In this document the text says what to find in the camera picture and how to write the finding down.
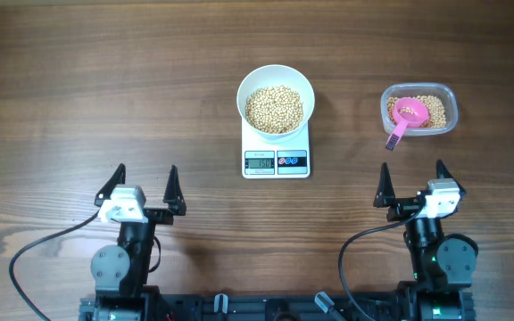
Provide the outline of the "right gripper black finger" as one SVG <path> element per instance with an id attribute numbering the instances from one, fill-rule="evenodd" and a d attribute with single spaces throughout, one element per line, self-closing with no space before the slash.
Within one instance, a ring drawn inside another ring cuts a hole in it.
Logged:
<path id="1" fill-rule="evenodd" d="M 396 197 L 390 171 L 387 163 L 383 162 L 373 206 L 375 208 L 390 207 L 395 204 L 395 200 Z"/>
<path id="2" fill-rule="evenodd" d="M 441 159 L 437 160 L 435 163 L 435 171 L 436 176 L 438 178 L 451 179 L 458 186 L 460 190 L 460 196 L 466 195 L 466 189 L 454 178 L 454 176 L 450 173 L 450 171 L 446 168 L 443 161 Z"/>

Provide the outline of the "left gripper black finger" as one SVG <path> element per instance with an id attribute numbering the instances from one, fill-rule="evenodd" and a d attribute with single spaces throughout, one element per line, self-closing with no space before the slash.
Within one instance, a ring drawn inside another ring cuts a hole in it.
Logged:
<path id="1" fill-rule="evenodd" d="M 124 185 L 126 181 L 126 166 L 120 163 L 118 168 L 115 169 L 112 176 L 104 184 L 104 186 L 97 192 L 95 196 L 94 205 L 101 207 L 105 200 L 110 200 L 112 192 L 117 185 Z"/>
<path id="2" fill-rule="evenodd" d="M 175 165 L 172 165 L 170 168 L 162 201 L 168 206 L 168 211 L 173 215 L 186 215 L 187 205 L 179 183 L 178 168 Z"/>

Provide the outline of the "pink plastic measuring scoop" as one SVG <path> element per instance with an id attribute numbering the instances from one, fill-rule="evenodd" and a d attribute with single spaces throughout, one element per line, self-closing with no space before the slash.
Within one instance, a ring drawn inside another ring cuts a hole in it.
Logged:
<path id="1" fill-rule="evenodd" d="M 393 119 L 396 126 L 385 146 L 390 151 L 401 141 L 407 128 L 419 128 L 426 122 L 429 119 L 429 112 L 425 104 L 418 99 L 404 97 L 394 103 Z"/>

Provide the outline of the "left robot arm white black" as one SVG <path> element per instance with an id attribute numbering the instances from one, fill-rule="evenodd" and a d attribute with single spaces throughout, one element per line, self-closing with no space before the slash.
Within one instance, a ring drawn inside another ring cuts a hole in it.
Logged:
<path id="1" fill-rule="evenodd" d="M 147 208 L 139 185 L 126 183 L 126 167 L 120 164 L 111 178 L 97 192 L 97 216 L 103 222 L 120 224 L 117 243 L 104 246 L 91 260 L 95 279 L 95 297 L 82 301 L 79 319 L 99 320 L 172 320 L 172 308 L 160 289 L 147 283 L 148 275 L 160 266 L 152 264 L 158 225 L 171 226 L 176 216 L 184 216 L 187 206 L 182 194 L 178 168 L 170 168 L 162 198 L 164 208 Z"/>

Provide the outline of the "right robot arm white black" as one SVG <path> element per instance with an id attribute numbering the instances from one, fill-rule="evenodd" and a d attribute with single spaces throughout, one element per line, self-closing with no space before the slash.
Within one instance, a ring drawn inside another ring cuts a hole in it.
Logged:
<path id="1" fill-rule="evenodd" d="M 410 198 L 395 195 L 388 166 L 381 166 L 374 206 L 405 228 L 412 281 L 398 283 L 390 314 L 397 320 L 473 320 L 473 301 L 463 291 L 472 285 L 478 246 L 462 234 L 447 235 L 442 220 L 454 215 L 467 192 L 441 160 L 436 178 Z"/>

